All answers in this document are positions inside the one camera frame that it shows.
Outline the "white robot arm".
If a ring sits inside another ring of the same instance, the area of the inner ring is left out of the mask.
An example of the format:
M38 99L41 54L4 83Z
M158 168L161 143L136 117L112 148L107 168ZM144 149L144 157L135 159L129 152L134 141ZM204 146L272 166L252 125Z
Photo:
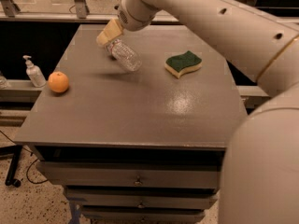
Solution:
M235 0L121 0L105 45L164 10L269 100L235 130L221 171L219 224L299 224L299 30Z

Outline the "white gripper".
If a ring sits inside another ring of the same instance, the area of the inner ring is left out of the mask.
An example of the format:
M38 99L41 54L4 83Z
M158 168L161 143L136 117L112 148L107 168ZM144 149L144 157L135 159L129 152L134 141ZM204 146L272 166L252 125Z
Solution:
M148 26L160 11L156 0L121 0L118 19L111 19L96 37L99 46L105 46L123 35L123 28L139 31Z

